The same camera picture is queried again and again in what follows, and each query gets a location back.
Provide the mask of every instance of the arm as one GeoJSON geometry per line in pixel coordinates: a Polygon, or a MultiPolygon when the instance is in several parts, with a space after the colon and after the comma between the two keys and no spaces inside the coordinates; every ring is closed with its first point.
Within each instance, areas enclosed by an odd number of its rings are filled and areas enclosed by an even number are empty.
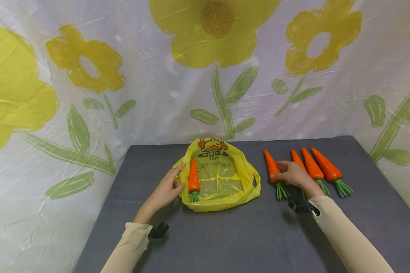
{"type": "Polygon", "coordinates": [[[101,273],[131,273],[147,249],[147,235],[152,226],[149,224],[151,218],[162,207],[167,206],[185,188],[185,184],[177,184],[174,179],[178,172],[185,166],[181,164],[171,169],[159,182],[159,185],[138,210],[132,223],[126,223],[117,246],[114,248],[108,261],[102,268],[101,273]]]}
{"type": "Polygon", "coordinates": [[[286,169],[283,173],[274,174],[273,178],[300,187],[310,197],[309,202],[320,211],[315,221],[348,272],[394,272],[371,242],[344,215],[337,204],[325,196],[320,187],[297,163],[279,161],[277,164],[285,166],[286,169]]]}
{"type": "Polygon", "coordinates": [[[315,221],[350,273],[394,272],[386,260],[328,196],[314,196],[309,202],[320,211],[315,221]]]}

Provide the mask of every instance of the floral backdrop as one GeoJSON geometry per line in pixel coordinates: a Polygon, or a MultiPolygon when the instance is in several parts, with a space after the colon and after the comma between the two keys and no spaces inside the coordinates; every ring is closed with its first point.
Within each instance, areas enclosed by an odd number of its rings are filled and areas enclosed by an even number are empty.
{"type": "Polygon", "coordinates": [[[410,207],[410,0],[0,1],[0,272],[70,272],[130,145],[337,135],[410,207]]]}

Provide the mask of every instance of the carrot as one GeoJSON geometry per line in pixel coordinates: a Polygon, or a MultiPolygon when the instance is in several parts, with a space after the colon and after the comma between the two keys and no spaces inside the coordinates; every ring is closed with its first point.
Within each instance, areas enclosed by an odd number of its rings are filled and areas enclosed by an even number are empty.
{"type": "Polygon", "coordinates": [[[304,158],[305,167],[307,169],[307,173],[313,180],[319,185],[319,187],[323,190],[323,192],[331,196],[330,191],[328,188],[323,184],[323,172],[320,170],[319,166],[315,163],[314,159],[308,153],[308,151],[302,147],[302,157],[304,158]]]}
{"type": "Polygon", "coordinates": [[[276,198],[278,200],[287,199],[290,195],[289,195],[288,191],[285,189],[285,187],[282,185],[282,183],[284,181],[277,180],[277,179],[274,179],[274,178],[270,177],[272,174],[281,173],[278,165],[273,160],[273,157],[269,154],[269,152],[267,150],[264,150],[264,158],[266,159],[267,171],[269,173],[269,181],[272,184],[275,184],[275,186],[276,186],[276,198]]]}
{"type": "Polygon", "coordinates": [[[343,181],[342,173],[337,169],[324,155],[322,155],[318,150],[311,148],[311,153],[314,155],[315,160],[319,163],[323,172],[325,173],[326,180],[334,183],[340,197],[351,196],[354,191],[343,181]]]}
{"type": "Polygon", "coordinates": [[[302,160],[299,158],[299,155],[296,153],[296,151],[292,149],[291,153],[292,153],[292,161],[296,162],[302,169],[307,171],[305,169],[304,163],[302,163],[302,160]]]}
{"type": "Polygon", "coordinates": [[[190,175],[188,175],[188,192],[191,193],[191,201],[199,201],[200,183],[199,173],[197,172],[196,161],[191,160],[190,175]]]}

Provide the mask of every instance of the beige sleeve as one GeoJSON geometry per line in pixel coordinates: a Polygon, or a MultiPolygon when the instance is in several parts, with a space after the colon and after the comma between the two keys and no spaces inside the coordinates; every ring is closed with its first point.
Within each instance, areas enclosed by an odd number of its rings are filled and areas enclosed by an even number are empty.
{"type": "Polygon", "coordinates": [[[151,228],[149,224],[126,223],[126,230],[101,273],[131,273],[147,249],[151,228]]]}
{"type": "Polygon", "coordinates": [[[320,210],[320,215],[314,219],[349,273],[394,272],[331,198],[315,196],[309,201],[320,210]]]}

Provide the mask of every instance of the yellow plastic bag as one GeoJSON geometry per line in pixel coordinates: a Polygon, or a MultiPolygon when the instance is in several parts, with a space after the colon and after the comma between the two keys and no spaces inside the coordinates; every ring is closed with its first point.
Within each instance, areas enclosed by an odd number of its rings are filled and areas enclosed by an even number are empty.
{"type": "Polygon", "coordinates": [[[178,182],[187,186],[180,194],[182,203],[195,212],[224,210],[260,196],[260,175],[236,147],[218,138],[196,139],[185,156],[173,166],[186,163],[178,182]],[[199,201],[188,193],[190,162],[194,159],[200,179],[199,201]]]}

